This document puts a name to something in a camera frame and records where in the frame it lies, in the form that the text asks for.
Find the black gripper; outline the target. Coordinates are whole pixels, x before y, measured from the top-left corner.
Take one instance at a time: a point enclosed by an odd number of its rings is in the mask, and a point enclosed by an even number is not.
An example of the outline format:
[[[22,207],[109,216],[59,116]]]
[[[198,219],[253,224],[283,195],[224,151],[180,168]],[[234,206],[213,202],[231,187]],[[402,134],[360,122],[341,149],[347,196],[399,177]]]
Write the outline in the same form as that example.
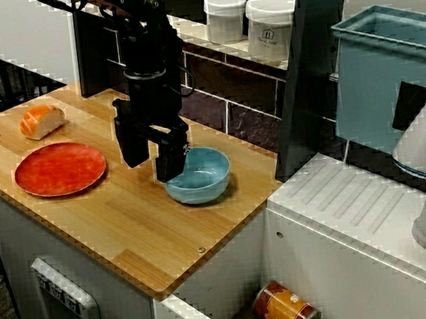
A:
[[[125,163],[134,168],[149,159],[146,138],[158,145],[154,160],[158,181],[167,182],[184,171],[190,150],[189,127],[180,116],[178,80],[166,70],[127,74],[130,100],[115,99],[115,134]],[[151,126],[169,129],[162,132]]]

